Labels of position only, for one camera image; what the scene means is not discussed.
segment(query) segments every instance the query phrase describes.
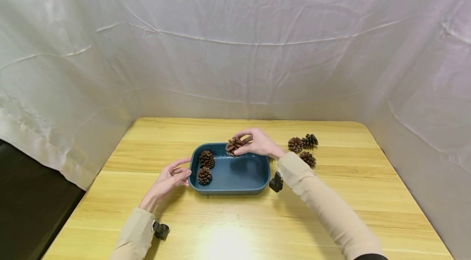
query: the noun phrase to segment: wrist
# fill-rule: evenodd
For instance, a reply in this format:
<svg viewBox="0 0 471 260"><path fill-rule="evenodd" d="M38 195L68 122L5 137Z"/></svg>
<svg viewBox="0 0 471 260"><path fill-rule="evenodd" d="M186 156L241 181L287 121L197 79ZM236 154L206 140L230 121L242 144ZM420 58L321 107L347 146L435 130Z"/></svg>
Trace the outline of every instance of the wrist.
<svg viewBox="0 0 471 260"><path fill-rule="evenodd" d="M145 195L139 204L139 208L146 210L149 213L152 213L155 207L157 207L157 199L154 196L149 195Z"/></svg>
<svg viewBox="0 0 471 260"><path fill-rule="evenodd" d="M275 146L272 151L270 151L269 156L272 157L273 159L279 160L281 157L283 157L286 153L279 147Z"/></svg>

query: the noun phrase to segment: tray rim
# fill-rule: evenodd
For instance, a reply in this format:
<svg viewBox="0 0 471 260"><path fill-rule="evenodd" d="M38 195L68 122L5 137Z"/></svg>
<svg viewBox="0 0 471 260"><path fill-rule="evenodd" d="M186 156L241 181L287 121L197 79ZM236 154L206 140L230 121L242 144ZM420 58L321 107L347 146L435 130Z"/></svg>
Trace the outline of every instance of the tray rim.
<svg viewBox="0 0 471 260"><path fill-rule="evenodd" d="M191 166L193 165L193 161L194 158L195 158L195 153L196 151L198 151L199 148L202 148L203 146L208 146L208 145L226 145L227 143L225 142L210 142L210 143L203 143L202 145L199 145L194 151L193 153L191 154L191 161L190 161L190 165L189 165L189 169L191 170ZM259 188L240 188L240 189L228 189L228 188L225 188L225 189L201 189L201 188L197 188L195 185L193 185L193 183L191 182L191 180L189 179L188 180L188 183L189 185L191 186L192 189L194 189L196 192L198 193L222 193L222 192L261 192L263 191L264 188L267 187L268 183L270 182L270 178L271 178L271 171L270 171L270 164L269 164L269 161L268 161L268 157L267 156L263 156L263 155L258 155L260 157L264 157L266 159L266 162L267 162L267 166L268 166L268 171L269 171L269 176L268 176L268 179L267 181L264 183L263 186L259 187Z"/></svg>

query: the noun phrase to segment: finger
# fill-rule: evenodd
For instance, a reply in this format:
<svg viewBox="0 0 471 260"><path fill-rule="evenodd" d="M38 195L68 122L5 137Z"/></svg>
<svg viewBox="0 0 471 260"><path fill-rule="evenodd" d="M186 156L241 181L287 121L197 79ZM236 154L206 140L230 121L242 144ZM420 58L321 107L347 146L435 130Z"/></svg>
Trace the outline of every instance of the finger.
<svg viewBox="0 0 471 260"><path fill-rule="evenodd" d="M188 168L179 167L179 168L173 170L173 175L182 173L183 171L186 171L186 170L188 170Z"/></svg>
<svg viewBox="0 0 471 260"><path fill-rule="evenodd" d="M182 165L182 164L185 164L185 163L188 163L189 161L191 161L190 158L185 158L185 159L180 159L180 160L177 160L167 166L164 167L164 169L167 169L168 171L170 171L170 169L173 169L179 165Z"/></svg>
<svg viewBox="0 0 471 260"><path fill-rule="evenodd" d="M234 137L242 137L244 135L252 135L253 134L253 128L246 129L246 130L241 130L238 133L234 134Z"/></svg>
<svg viewBox="0 0 471 260"><path fill-rule="evenodd" d="M253 140L253 136L249 135L248 137L246 137L245 139L242 140L242 143L245 145L249 141L252 141L252 140Z"/></svg>
<svg viewBox="0 0 471 260"><path fill-rule="evenodd" d="M251 151L252 151L252 148L253 148L252 144L247 145L247 146L243 146L242 148L236 149L236 150L234 151L234 154L235 154L236 156L242 155L242 154L245 154L246 152L251 152Z"/></svg>
<svg viewBox="0 0 471 260"><path fill-rule="evenodd" d="M179 182L175 184L175 186L184 186L184 185L186 185L185 180L180 180Z"/></svg>
<svg viewBox="0 0 471 260"><path fill-rule="evenodd" d="M186 170L184 172L174 175L173 177L171 177L171 179L173 180L174 184L177 184L178 182L181 182L181 181L184 182L188 178L188 176L190 176L190 174L191 174L191 170Z"/></svg>

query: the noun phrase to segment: light wood surface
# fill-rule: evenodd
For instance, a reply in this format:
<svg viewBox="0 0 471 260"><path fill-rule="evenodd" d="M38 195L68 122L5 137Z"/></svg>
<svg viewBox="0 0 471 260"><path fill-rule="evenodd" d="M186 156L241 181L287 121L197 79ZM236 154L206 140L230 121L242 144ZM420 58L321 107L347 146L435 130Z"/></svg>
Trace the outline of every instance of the light wood surface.
<svg viewBox="0 0 471 260"><path fill-rule="evenodd" d="M390 259L453 259L365 126L353 122L140 118L123 137L43 259L107 259L159 171L202 143L260 127L286 149L314 133L316 174L378 236ZM271 164L272 177L276 162ZM146 259L343 259L287 187L256 196L201 196L178 188L156 210L170 226Z"/></svg>

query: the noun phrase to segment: white fabric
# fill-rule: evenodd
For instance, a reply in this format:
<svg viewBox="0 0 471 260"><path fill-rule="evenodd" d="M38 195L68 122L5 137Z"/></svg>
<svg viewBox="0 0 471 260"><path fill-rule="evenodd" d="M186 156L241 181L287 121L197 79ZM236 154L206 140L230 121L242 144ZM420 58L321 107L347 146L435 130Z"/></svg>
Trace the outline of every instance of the white fabric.
<svg viewBox="0 0 471 260"><path fill-rule="evenodd" d="M0 6L0 138L81 188L140 116L358 121L470 259L471 0Z"/></svg>

